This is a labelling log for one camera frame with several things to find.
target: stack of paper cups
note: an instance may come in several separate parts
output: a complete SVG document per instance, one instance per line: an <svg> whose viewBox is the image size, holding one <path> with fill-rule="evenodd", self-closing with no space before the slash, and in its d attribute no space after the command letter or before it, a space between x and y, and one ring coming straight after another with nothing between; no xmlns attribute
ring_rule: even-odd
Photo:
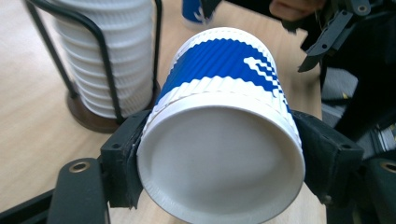
<svg viewBox="0 0 396 224"><path fill-rule="evenodd" d="M137 151L148 195L190 223L261 223L304 182L298 130L264 44L215 28L175 56Z"/></svg>
<svg viewBox="0 0 396 224"><path fill-rule="evenodd" d="M120 102L128 117L146 108L152 97L152 2L150 0L52 0L91 19L105 36ZM56 19L83 104L114 119L115 111L99 45L81 24Z"/></svg>

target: paper cup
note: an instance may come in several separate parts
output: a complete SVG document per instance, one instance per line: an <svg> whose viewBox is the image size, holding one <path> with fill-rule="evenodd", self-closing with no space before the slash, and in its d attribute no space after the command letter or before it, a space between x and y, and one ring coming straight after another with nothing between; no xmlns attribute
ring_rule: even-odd
<svg viewBox="0 0 396 224"><path fill-rule="evenodd" d="M183 23L192 30L204 30L211 28L215 12L209 18L205 18L200 0L183 0L181 15Z"/></svg>
<svg viewBox="0 0 396 224"><path fill-rule="evenodd" d="M304 182L301 141L264 44L215 28L177 53L137 151L143 186L190 223L261 223Z"/></svg>

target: black machinery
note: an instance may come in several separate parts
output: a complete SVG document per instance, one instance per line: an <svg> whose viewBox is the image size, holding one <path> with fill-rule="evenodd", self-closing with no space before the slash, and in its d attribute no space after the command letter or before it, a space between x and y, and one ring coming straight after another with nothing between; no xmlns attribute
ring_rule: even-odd
<svg viewBox="0 0 396 224"><path fill-rule="evenodd" d="M228 1L271 16L269 1ZM219 2L202 0L204 13ZM290 31L302 28L308 32L302 44L307 57L300 71L320 63L322 68L345 68L361 82L335 128L305 113L292 112L303 143L304 182L326 205L328 224L396 223L396 151L364 160L364 149L356 144L374 125L395 121L396 102L379 103L366 92L381 90L386 97L396 99L392 89L396 83L396 41L389 43L396 38L395 9L394 0L329 0L322 11L304 21L283 21ZM369 34L380 29L388 32ZM365 41L362 31L368 37L379 35L384 42ZM374 68L362 66L367 61ZM370 82L382 86L367 87ZM136 207L143 187L135 153L149 113L145 110L129 117L102 146L100 158L66 164L54 190L1 213L0 223L110 223L107 203L111 207Z"/></svg>

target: cup rim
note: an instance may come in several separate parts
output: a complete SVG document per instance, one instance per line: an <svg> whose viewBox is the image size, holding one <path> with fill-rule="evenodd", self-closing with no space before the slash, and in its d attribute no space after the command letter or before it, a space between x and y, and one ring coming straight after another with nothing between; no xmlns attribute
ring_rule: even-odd
<svg viewBox="0 0 396 224"><path fill-rule="evenodd" d="M129 1L125 2L123 4L104 4L106 7L101 7L100 4L98 3L86 3L86 2L81 2L81 1L64 1L64 0L53 0L53 2L62 5L63 7L71 7L72 9L76 10L89 10L89 11L100 11L100 12L117 12L117 11L125 11L125 10L130 10L134 9L136 7L142 7L144 4L147 3L147 1L141 1L138 2L138 4L131 4L135 3L135 1Z"/></svg>

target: cup bottom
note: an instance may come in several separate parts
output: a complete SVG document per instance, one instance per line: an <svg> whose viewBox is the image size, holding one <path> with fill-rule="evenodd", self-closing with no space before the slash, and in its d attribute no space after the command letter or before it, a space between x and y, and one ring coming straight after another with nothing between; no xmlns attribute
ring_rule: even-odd
<svg viewBox="0 0 396 224"><path fill-rule="evenodd" d="M302 151L269 105L210 92L153 111L138 167L148 195L170 214L190 223L261 223L297 197Z"/></svg>

